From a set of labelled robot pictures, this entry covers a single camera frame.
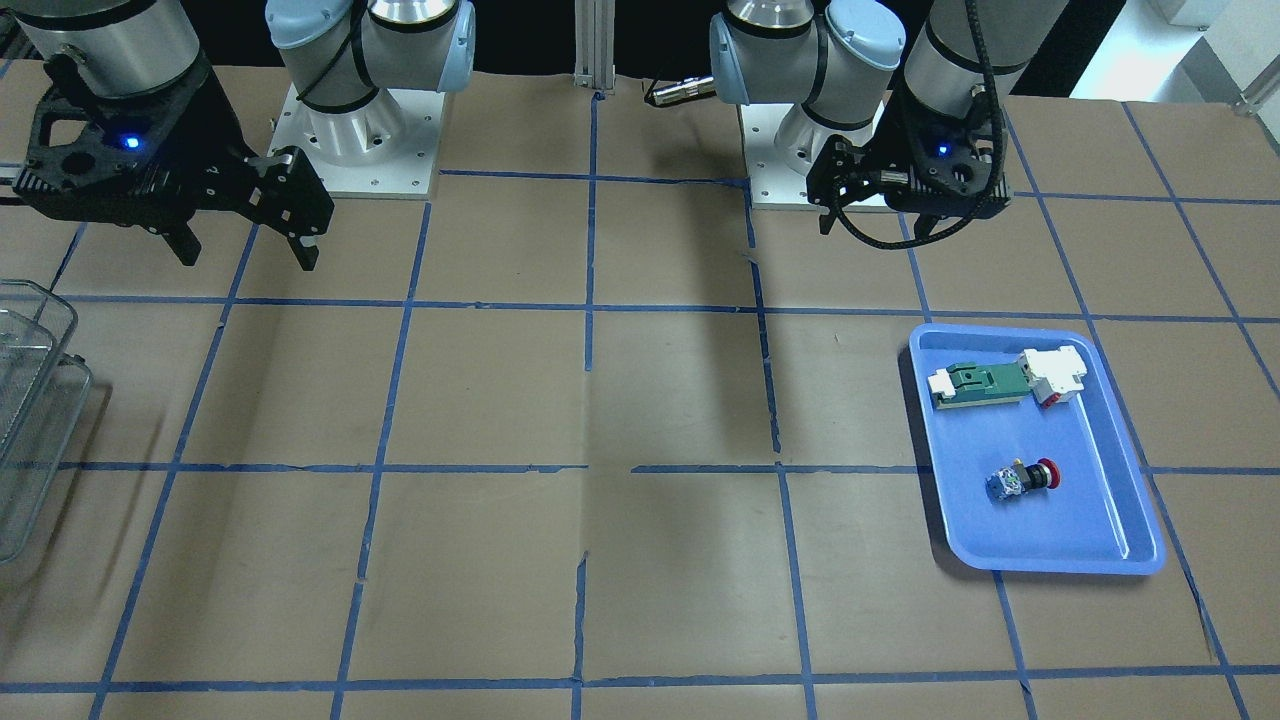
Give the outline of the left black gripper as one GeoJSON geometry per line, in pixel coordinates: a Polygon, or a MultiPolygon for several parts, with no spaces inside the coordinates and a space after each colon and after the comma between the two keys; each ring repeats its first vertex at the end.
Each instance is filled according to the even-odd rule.
{"type": "Polygon", "coordinates": [[[920,214],[913,243],[934,243],[951,236],[938,231],[947,218],[963,218],[995,182],[977,209],[977,219],[991,219],[1011,200],[1002,167],[995,165],[995,133],[989,94],[970,90],[960,115],[929,109],[910,91],[891,95],[884,117],[870,141],[870,172],[865,154],[842,135],[829,136],[808,172],[808,202],[823,209],[819,233],[829,234],[844,209],[879,192],[899,211],[920,214]]]}

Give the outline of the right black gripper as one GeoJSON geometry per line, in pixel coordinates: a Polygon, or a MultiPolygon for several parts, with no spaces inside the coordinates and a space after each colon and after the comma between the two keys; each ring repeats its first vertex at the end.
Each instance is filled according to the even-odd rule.
{"type": "Polygon", "coordinates": [[[96,95],[69,53],[44,69],[52,86],[13,184],[24,204],[59,220],[141,225],[193,266],[201,243],[192,215],[243,211],[250,201],[251,220],[285,237],[302,270],[315,269],[333,199],[303,149],[259,156],[246,143],[205,53],[174,79],[124,99],[96,95]]]}

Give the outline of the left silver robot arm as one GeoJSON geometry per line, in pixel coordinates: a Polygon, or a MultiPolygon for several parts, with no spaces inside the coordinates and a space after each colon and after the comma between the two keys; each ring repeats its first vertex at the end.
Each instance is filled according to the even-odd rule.
{"type": "Polygon", "coordinates": [[[878,1],[727,1],[710,73],[728,104],[788,106],[782,145],[818,228],[923,247],[997,217],[1004,105],[1064,1],[934,1],[914,38],[878,1]]]}

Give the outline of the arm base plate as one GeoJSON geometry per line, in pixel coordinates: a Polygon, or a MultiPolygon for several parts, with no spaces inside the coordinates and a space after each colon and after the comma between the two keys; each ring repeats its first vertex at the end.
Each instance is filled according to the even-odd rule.
{"type": "Polygon", "coordinates": [[[827,138],[840,135],[855,143],[868,142],[886,102],[858,129],[835,129],[810,118],[799,102],[739,105],[742,151],[756,209],[818,211],[809,201],[806,176],[827,138]]]}
{"type": "Polygon", "coordinates": [[[436,177],[451,95],[381,88],[364,108],[325,114],[289,87],[273,132],[273,151],[305,150],[334,199],[426,201],[436,177]]]}

